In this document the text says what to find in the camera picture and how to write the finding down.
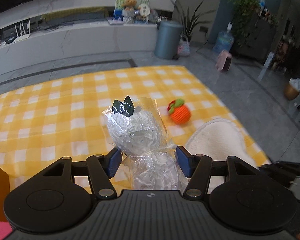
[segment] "pink bag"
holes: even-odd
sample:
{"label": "pink bag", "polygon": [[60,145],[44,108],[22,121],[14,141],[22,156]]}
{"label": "pink bag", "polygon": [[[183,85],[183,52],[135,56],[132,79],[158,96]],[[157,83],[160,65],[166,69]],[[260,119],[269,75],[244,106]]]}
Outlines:
{"label": "pink bag", "polygon": [[183,34],[181,35],[181,39],[178,46],[178,55],[184,57],[190,55],[190,42],[188,40],[188,37]]}
{"label": "pink bag", "polygon": [[232,55],[224,49],[218,56],[216,68],[218,69],[218,71],[227,72],[230,67],[231,61]]}

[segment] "foil-wrapped object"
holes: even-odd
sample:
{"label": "foil-wrapped object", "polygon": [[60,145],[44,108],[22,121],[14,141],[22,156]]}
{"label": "foil-wrapped object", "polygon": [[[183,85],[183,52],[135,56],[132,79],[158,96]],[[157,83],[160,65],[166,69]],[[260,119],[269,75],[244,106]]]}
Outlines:
{"label": "foil-wrapped object", "polygon": [[107,136],[127,156],[122,164],[127,167],[124,170],[132,188],[182,190],[187,180],[178,167],[174,146],[158,110],[150,98],[133,104],[135,108],[130,116],[114,113],[111,107],[103,111]]}

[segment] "pink suitcase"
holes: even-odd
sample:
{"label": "pink suitcase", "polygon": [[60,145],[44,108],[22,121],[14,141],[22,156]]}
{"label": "pink suitcase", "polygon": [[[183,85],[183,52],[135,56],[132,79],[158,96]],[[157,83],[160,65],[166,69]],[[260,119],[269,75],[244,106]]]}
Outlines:
{"label": "pink suitcase", "polygon": [[232,55],[225,49],[218,56],[216,68],[218,71],[227,72],[232,61]]}

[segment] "blue trash can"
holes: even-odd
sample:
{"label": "blue trash can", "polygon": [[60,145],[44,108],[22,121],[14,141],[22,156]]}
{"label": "blue trash can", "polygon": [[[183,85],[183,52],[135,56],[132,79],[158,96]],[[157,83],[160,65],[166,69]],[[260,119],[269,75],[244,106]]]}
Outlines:
{"label": "blue trash can", "polygon": [[160,58],[172,59],[178,52],[182,30],[183,26],[178,22],[160,22],[154,54]]}

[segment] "white fluffy slipper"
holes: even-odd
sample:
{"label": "white fluffy slipper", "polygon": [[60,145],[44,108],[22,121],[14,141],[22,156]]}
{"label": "white fluffy slipper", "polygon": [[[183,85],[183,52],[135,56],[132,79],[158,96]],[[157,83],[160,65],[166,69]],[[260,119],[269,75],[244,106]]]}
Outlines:
{"label": "white fluffy slipper", "polygon": [[[204,154],[214,161],[225,161],[227,156],[237,156],[257,167],[255,161],[246,153],[240,130],[228,119],[218,118],[202,125],[189,138],[185,148],[192,155]],[[223,182],[223,176],[212,176],[208,193]]]}

